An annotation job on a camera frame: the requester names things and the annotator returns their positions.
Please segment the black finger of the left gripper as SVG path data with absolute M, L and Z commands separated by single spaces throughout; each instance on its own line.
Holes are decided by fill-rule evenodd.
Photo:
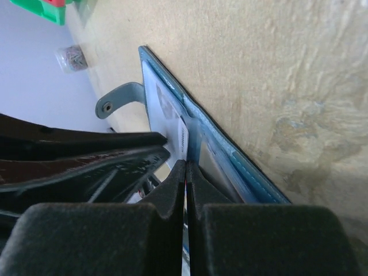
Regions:
M 1 159 L 50 161 L 124 148 L 165 145 L 160 133 L 97 133 L 51 128 L 1 114 Z
M 43 202 L 126 202 L 168 158 L 149 146 L 42 162 L 1 162 L 1 212 Z

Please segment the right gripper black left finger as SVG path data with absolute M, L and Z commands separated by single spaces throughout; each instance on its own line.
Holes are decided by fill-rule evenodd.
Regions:
M 186 164 L 135 204 L 36 204 L 1 253 L 2 275 L 180 275 Z

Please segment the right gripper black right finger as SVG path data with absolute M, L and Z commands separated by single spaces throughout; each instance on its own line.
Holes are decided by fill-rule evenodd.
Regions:
M 236 204 L 186 165 L 192 275 L 360 275 L 338 218 L 326 208 Z

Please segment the white card grey stripe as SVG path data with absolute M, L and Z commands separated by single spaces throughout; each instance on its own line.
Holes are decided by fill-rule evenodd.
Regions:
M 181 118 L 178 120 L 178 139 L 180 159 L 187 160 L 189 133 L 185 122 Z

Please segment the blue card holder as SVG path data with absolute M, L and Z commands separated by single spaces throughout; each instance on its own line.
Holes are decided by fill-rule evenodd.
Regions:
M 167 139 L 169 167 L 180 159 L 178 120 L 189 133 L 187 161 L 232 202 L 289 204 L 290 200 L 230 141 L 185 88 L 147 47 L 139 47 L 143 83 L 125 83 L 101 97 L 95 114 L 106 119 L 117 109 L 139 102 L 149 128 Z

